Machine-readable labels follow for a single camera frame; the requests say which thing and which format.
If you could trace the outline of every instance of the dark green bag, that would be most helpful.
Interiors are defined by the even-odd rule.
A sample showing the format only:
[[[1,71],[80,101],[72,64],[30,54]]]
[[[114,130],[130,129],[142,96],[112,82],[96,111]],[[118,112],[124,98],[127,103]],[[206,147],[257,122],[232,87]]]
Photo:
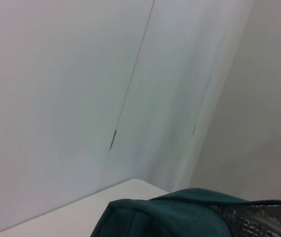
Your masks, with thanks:
[[[92,237],[281,237],[281,201],[203,189],[109,203]]]

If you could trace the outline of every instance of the gray wall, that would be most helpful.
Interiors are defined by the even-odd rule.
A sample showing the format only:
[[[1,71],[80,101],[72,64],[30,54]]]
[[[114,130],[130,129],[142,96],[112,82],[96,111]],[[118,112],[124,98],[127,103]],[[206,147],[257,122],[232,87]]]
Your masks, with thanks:
[[[281,1],[256,0],[191,187],[281,199]]]

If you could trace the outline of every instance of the green fabric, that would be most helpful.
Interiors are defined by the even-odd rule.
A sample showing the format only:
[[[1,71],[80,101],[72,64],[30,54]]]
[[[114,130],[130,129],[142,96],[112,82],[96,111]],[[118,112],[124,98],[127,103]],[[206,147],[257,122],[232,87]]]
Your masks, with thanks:
[[[231,237],[225,220],[206,201],[242,199],[186,189],[149,201],[122,199],[109,203],[92,237]]]

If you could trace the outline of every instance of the white table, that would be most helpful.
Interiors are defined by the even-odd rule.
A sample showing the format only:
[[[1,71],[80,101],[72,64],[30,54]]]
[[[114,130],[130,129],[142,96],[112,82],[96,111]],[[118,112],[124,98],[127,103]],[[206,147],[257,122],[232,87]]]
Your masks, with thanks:
[[[89,237],[108,203],[117,199],[151,199],[167,194],[131,179],[46,215],[0,232],[0,237]]]

